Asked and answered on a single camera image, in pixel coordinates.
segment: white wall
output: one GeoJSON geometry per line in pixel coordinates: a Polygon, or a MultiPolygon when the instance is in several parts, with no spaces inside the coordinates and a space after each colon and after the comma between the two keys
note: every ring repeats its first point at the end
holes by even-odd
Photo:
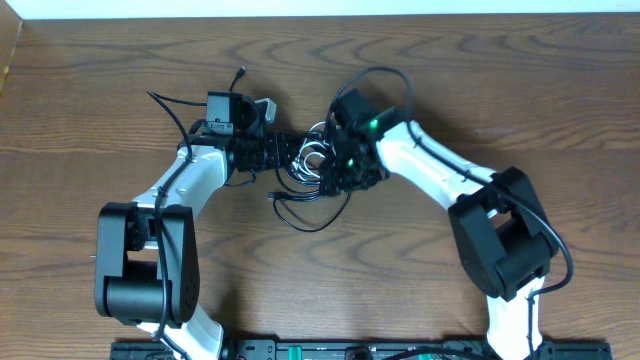
{"type": "Polygon", "coordinates": [[[640,0],[7,0],[25,20],[637,12],[640,0]]]}

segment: wooden table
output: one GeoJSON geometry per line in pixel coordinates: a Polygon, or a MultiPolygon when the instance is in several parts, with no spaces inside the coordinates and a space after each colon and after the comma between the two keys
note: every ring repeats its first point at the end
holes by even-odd
{"type": "MultiPolygon", "coordinates": [[[[105,359],[115,339],[147,338],[98,316],[90,258],[102,206],[175,158],[179,133],[147,89],[204,100],[246,65],[236,90],[271,97],[280,127],[303,130],[374,64],[412,76],[414,117],[433,137],[531,177],[576,264],[542,299],[545,336],[639,357],[639,35],[638,15],[28,21],[0,98],[0,358],[105,359]]],[[[404,101],[395,79],[359,86],[404,101]]],[[[188,124],[203,114],[174,109],[188,124]]],[[[276,189],[272,173],[224,188],[197,221],[200,303],[216,320],[285,339],[485,333],[447,214],[412,184],[356,193],[310,235],[273,214],[276,189]]],[[[302,215],[321,223],[338,203],[302,215]]]]}

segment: wood grain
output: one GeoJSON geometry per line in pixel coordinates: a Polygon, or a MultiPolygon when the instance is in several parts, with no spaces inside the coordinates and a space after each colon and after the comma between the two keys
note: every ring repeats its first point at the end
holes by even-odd
{"type": "Polygon", "coordinates": [[[0,94],[2,94],[4,79],[9,74],[9,65],[11,65],[21,27],[22,19],[6,1],[0,0],[0,94]]]}
{"type": "MultiPolygon", "coordinates": [[[[147,189],[179,133],[145,91],[224,89],[278,104],[282,128],[321,120],[373,64],[413,77],[414,116],[471,160],[532,178],[576,263],[545,296],[555,339],[640,357],[640,17],[629,15],[32,21],[0,98],[0,358],[108,356],[144,338],[93,305],[96,218],[147,189]]],[[[360,83],[379,104],[399,83],[360,83]]],[[[185,122],[202,109],[176,108],[185,122]]],[[[281,338],[434,339],[486,331],[447,215],[392,177],[318,234],[278,221],[273,174],[216,192],[197,222],[200,303],[234,331],[281,338]]],[[[301,207],[321,222],[337,200],[301,207]]],[[[554,259],[549,283],[564,273],[554,259]]]]}

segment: white background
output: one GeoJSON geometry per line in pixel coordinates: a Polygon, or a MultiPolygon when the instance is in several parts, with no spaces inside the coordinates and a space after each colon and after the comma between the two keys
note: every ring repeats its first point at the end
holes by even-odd
{"type": "Polygon", "coordinates": [[[640,12],[640,0],[8,0],[25,20],[640,12]]]}

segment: wooden surface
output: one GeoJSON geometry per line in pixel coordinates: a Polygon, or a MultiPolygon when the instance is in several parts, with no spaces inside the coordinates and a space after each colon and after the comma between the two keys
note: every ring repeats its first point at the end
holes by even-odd
{"type": "MultiPolygon", "coordinates": [[[[237,91],[271,97],[280,126],[302,130],[373,64],[411,74],[414,117],[436,139],[531,177],[576,264],[542,299],[545,336],[639,358],[639,35],[638,15],[28,22],[0,98],[0,358],[104,359],[116,338],[147,338],[98,316],[89,257],[100,208],[174,160],[179,133],[145,90],[204,100],[246,65],[237,91]]],[[[360,86],[403,101],[395,80],[360,86]]],[[[356,193],[310,235],[272,213],[276,189],[271,173],[221,189],[197,221],[200,303],[222,324],[281,338],[485,333],[446,212],[413,185],[356,193]]],[[[337,206],[303,215],[321,222],[337,206]]],[[[549,284],[563,259],[552,267],[549,284]]]]}
{"type": "Polygon", "coordinates": [[[9,65],[13,58],[21,26],[22,19],[4,0],[0,0],[0,94],[2,94],[4,79],[9,73],[9,65]]]}

